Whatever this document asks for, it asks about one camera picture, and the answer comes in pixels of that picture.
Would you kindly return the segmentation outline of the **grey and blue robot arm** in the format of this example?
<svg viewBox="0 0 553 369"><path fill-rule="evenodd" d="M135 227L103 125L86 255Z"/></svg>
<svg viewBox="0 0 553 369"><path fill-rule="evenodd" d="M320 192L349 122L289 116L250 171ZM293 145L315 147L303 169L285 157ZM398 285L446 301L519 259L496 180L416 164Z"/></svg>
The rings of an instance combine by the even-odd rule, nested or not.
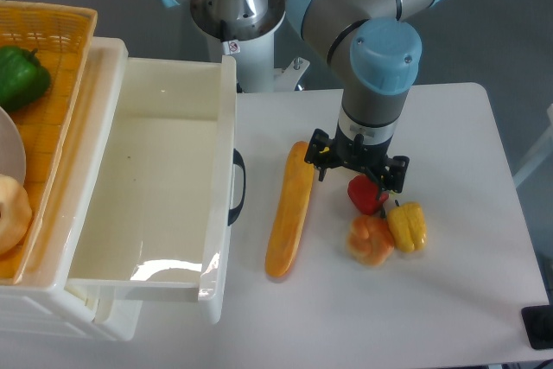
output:
<svg viewBox="0 0 553 369"><path fill-rule="evenodd" d="M336 132L316 130L305 159L320 174L344 167L399 193L409 165L388 148L422 55L407 18L441 0L161 0L186 4L213 59L237 62L237 87L273 92L274 34L288 22L343 84Z"/></svg>

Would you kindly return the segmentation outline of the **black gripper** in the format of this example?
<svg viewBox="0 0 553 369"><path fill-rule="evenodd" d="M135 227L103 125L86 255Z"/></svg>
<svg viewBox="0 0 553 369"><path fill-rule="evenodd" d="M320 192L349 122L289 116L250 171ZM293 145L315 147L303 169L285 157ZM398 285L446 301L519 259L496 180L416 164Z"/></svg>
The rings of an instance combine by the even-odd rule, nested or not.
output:
<svg viewBox="0 0 553 369"><path fill-rule="evenodd" d="M328 169L344 167L366 174L376 186L375 199L392 191L402 193L410 164L407 156L388 157L391 139L376 145L365 145L363 139L349 139L339 127L334 139L321 129L315 129L304 157L318 172L318 181L324 181Z"/></svg>

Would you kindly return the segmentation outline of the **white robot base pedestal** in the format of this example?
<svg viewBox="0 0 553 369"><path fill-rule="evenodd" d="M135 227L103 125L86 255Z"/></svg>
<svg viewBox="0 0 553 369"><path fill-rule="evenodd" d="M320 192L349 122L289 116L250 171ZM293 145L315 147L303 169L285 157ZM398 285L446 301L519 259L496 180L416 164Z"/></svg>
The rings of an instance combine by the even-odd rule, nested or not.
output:
<svg viewBox="0 0 553 369"><path fill-rule="evenodd" d="M191 0L191 17L207 40L209 58L236 61L241 92L297 90L310 62L295 57L275 66L275 33L285 17L285 0Z"/></svg>

